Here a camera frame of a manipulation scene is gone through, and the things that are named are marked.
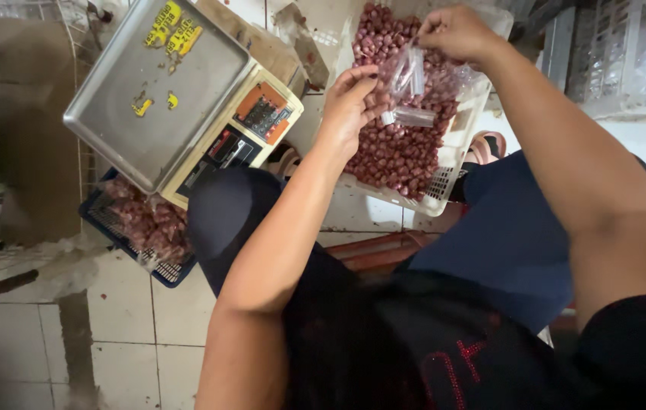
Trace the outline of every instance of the small plastic bag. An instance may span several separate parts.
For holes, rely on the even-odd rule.
[[[385,126],[396,123],[405,127],[432,128],[435,126],[436,115],[428,109],[399,106],[381,114],[381,121]]]
[[[401,51],[393,58],[386,61],[381,69],[383,81],[386,85],[384,90],[390,98],[389,111],[381,115],[384,125],[393,124],[394,121],[402,125],[414,125],[415,123],[430,124],[432,126],[435,113],[419,109],[416,112],[399,108],[407,108],[400,105],[401,101],[410,101],[424,94],[424,54],[418,47],[405,44]]]

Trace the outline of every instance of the pink sandal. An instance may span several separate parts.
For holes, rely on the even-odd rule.
[[[481,131],[473,137],[464,162],[486,165],[505,156],[505,137],[499,132]]]

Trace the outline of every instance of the white plastic basket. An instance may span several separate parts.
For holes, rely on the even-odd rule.
[[[455,2],[448,0],[432,0],[430,2],[386,0],[375,3],[391,7],[396,18],[416,15],[423,20],[432,10],[446,5],[452,5]],[[355,0],[351,2],[351,7],[347,10],[348,16],[352,17],[348,17],[343,26],[343,34],[340,39],[342,46],[336,65],[335,77],[342,71],[351,68],[354,62],[354,53],[350,44],[356,34],[359,16],[363,12],[365,4],[366,0]],[[502,37],[507,37],[510,34],[513,18],[509,12],[487,5],[476,5],[474,8],[493,31]],[[477,131],[474,129],[474,125],[482,113],[482,109],[485,107],[491,86],[490,81],[483,75],[482,81],[474,85],[473,90],[468,92],[467,96],[459,96],[457,98],[460,101],[460,105],[457,107],[457,114],[450,121],[450,126],[443,136],[444,145],[437,152],[439,156],[439,168],[432,175],[432,181],[427,187],[427,194],[421,202],[407,199],[401,196],[398,191],[391,190],[387,187],[376,188],[372,185],[364,184],[349,173],[341,174],[338,178],[338,184],[432,217],[442,214],[447,206],[447,199],[450,196],[450,192],[452,192],[457,174],[462,167],[464,155],[470,147],[473,136]]]

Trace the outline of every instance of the cardboard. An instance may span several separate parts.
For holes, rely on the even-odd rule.
[[[7,192],[0,239],[32,246],[80,233],[77,137],[62,114],[74,61],[60,23],[0,18],[0,161]]]
[[[264,29],[247,23],[218,0],[199,0],[196,7],[245,47],[252,57],[297,97],[308,93],[308,74],[295,50]]]

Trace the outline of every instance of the shallot skin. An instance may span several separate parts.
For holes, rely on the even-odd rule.
[[[417,34],[421,22],[414,16],[394,19],[389,7],[367,3],[358,27],[351,44],[354,67],[375,63],[382,78],[384,63]],[[372,120],[359,132],[358,152],[343,170],[365,184],[388,187],[417,201],[424,199],[432,175],[439,168],[437,149],[443,145],[442,137],[459,104],[455,100],[458,79],[450,70],[455,64],[437,51],[423,50],[423,54],[426,93],[400,104],[436,112],[435,126],[384,126],[380,119]]]

